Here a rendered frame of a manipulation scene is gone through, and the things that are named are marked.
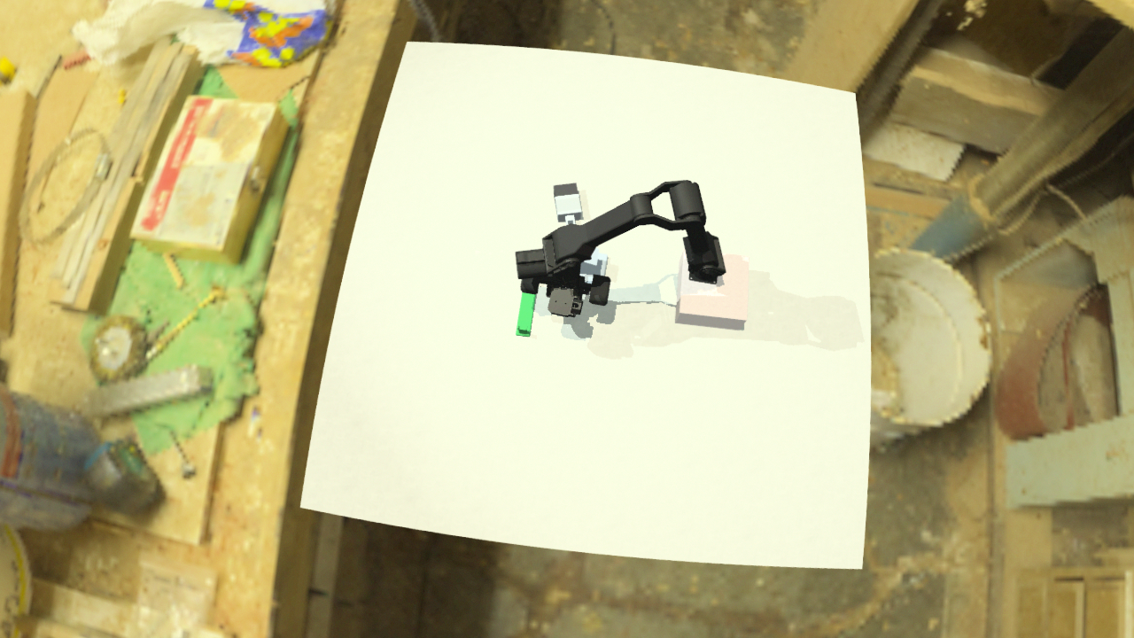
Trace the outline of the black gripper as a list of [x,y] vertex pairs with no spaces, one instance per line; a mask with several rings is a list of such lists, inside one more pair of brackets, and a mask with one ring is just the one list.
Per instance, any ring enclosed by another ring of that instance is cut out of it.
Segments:
[[608,297],[610,294],[610,277],[600,277],[593,274],[592,283],[585,283],[585,278],[577,277],[570,279],[562,279],[561,277],[556,277],[556,274],[549,274],[549,277],[534,277],[521,279],[521,292],[522,294],[538,294],[539,284],[547,286],[548,298],[550,298],[551,284],[555,282],[560,282],[560,284],[577,284],[579,288],[579,301],[582,301],[583,294],[590,294],[590,303],[595,306],[607,306]]

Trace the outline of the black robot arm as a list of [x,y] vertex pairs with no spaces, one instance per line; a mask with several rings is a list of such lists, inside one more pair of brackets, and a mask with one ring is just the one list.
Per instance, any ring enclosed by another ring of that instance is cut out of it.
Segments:
[[[669,192],[675,221],[653,213],[651,201]],[[562,279],[577,277],[585,260],[592,260],[598,245],[611,241],[637,226],[657,226],[668,231],[685,230],[683,243],[688,263],[689,280],[716,284],[726,267],[719,236],[705,231],[706,213],[699,184],[689,179],[659,184],[652,192],[632,195],[623,205],[598,215],[587,223],[568,223],[545,235],[542,249],[515,250],[517,279],[549,277]],[[691,279],[692,277],[692,279]],[[582,314],[577,284],[551,284],[550,314],[576,316]]]

